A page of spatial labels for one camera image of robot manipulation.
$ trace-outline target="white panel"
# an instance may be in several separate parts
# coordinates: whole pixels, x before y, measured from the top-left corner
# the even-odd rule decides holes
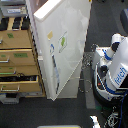
[[[81,66],[82,61],[79,63],[71,78],[60,92],[58,98],[77,98]]]
[[[29,14],[29,18],[32,26],[32,31],[33,31],[33,35],[36,43],[37,52],[39,55],[41,55],[41,49],[40,49],[40,43],[38,39],[38,34],[37,34],[37,29],[36,29],[36,24],[35,24],[35,19],[33,14],[46,2],[47,0],[39,0],[38,3],[37,3],[37,0],[26,0],[27,10],[28,10],[28,14]]]
[[[49,0],[34,14],[53,100],[83,58],[90,8],[88,0]]]

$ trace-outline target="drawer handle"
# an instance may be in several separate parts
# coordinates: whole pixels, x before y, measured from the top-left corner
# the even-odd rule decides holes
[[[16,74],[16,71],[14,71],[14,72],[2,72],[2,73],[0,73],[0,75],[14,75],[14,74]]]
[[[17,90],[3,90],[4,85],[1,87],[1,92],[18,92],[20,90],[20,85],[18,85]]]
[[[0,61],[0,63],[8,63],[9,59],[5,60],[5,61]]]

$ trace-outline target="label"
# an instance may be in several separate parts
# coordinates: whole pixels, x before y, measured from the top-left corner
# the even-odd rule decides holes
[[[12,67],[10,67],[9,69],[13,69]]]
[[[7,33],[9,38],[14,38],[12,33]]]
[[[20,9],[7,9],[8,13],[20,13],[21,10]]]
[[[14,53],[15,58],[27,58],[27,53]]]
[[[67,46],[67,32],[59,39],[59,53],[63,51],[63,49]]]
[[[127,69],[122,64],[120,64],[117,68],[116,73],[113,76],[113,80],[117,88],[120,87],[127,74],[128,74]]]
[[[1,57],[6,57],[6,55],[1,55]]]
[[[52,31],[47,35],[48,39],[50,40],[53,37]]]

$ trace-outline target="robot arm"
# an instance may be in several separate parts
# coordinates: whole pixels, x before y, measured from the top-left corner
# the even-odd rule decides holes
[[[123,36],[120,34],[114,34],[112,36],[111,46],[104,52],[104,56],[100,59],[100,67],[102,71],[105,71],[109,68],[113,55],[115,54],[118,45],[123,40]]]

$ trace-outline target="black cable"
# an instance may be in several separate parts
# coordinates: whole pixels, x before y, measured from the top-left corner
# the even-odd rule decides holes
[[[99,3],[105,3],[107,0],[97,0]]]

